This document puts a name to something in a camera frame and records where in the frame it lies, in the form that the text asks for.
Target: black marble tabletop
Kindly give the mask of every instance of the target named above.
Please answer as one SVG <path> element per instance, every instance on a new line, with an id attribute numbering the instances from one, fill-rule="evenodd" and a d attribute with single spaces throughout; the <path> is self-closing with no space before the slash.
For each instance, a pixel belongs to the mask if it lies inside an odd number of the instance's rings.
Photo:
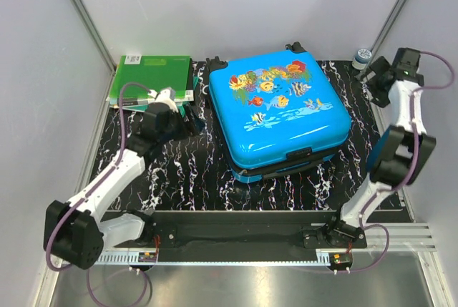
<path id="1" fill-rule="evenodd" d="M 204 64 L 194 64 L 199 84 L 195 111 L 206 128 L 197 137 L 167 144 L 143 175 L 114 201 L 110 210 L 333 210 L 349 200 L 366 175 L 365 161 L 379 139 L 365 86 L 349 74 L 350 62 L 319 62 L 352 118 L 350 137 L 337 155 L 316 168 L 282 178 L 245 184 L 232 176 L 215 138 L 213 115 L 205 103 Z M 130 132 L 134 113 L 126 112 Z M 92 178 L 120 146 L 119 111 L 108 112 Z M 381 205 L 399 210 L 397 195 Z"/>

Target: barcode sticker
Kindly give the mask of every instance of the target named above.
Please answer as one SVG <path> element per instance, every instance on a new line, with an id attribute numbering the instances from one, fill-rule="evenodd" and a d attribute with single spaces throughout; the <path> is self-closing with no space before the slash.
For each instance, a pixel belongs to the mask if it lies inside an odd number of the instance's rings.
<path id="1" fill-rule="evenodd" d="M 126 55 L 126 60 L 124 61 L 125 65 L 138 65 L 142 60 L 141 55 Z"/>

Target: metal floor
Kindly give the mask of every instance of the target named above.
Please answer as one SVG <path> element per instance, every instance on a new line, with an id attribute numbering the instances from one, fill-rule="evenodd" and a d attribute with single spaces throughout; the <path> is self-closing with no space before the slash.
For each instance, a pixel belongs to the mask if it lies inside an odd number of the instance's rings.
<path id="1" fill-rule="evenodd" d="M 368 253 L 355 253 L 355 267 L 366 266 L 373 259 Z M 142 291 L 143 279 L 127 271 L 103 283 L 121 268 L 107 265 L 91 269 L 95 295 L 105 305 L 128 306 Z M 433 306 L 419 259 L 413 253 L 388 253 L 377 267 L 363 273 L 323 274 L 327 270 L 157 266 L 147 272 L 152 294 L 148 289 L 138 306 Z M 87 293 L 86 272 L 73 268 L 61 273 L 51 306 L 96 306 Z"/>

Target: white wall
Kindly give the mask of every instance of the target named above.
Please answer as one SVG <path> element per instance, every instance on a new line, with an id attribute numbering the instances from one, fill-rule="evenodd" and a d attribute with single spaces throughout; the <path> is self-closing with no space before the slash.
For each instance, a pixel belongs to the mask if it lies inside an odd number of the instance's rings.
<path id="1" fill-rule="evenodd" d="M 443 55 L 458 69 L 457 33 L 457 0 L 409 0 L 380 54 L 391 61 L 398 47 L 423 49 Z M 442 84 L 449 79 L 447 67 L 436 59 L 423 56 L 420 70 L 425 85 Z M 416 218 L 430 225 L 458 303 L 458 82 L 447 91 L 426 91 L 422 111 L 424 125 L 437 138 L 437 147 L 412 185 L 409 197 Z"/>
<path id="2" fill-rule="evenodd" d="M 0 296 L 31 305 L 44 212 L 74 194 L 109 84 L 70 0 L 0 0 Z"/>
<path id="3" fill-rule="evenodd" d="M 115 61 L 126 53 L 225 59 L 300 40 L 317 59 L 370 47 L 396 0 L 84 0 Z"/>

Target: suitcase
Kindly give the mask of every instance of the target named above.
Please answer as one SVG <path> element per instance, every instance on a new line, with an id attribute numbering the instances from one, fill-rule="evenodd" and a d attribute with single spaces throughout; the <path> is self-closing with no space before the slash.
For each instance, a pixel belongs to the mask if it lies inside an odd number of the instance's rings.
<path id="1" fill-rule="evenodd" d="M 207 59 L 210 106 L 236 180 L 256 182 L 330 160 L 351 119 L 318 63 L 296 42 L 282 52 Z"/>

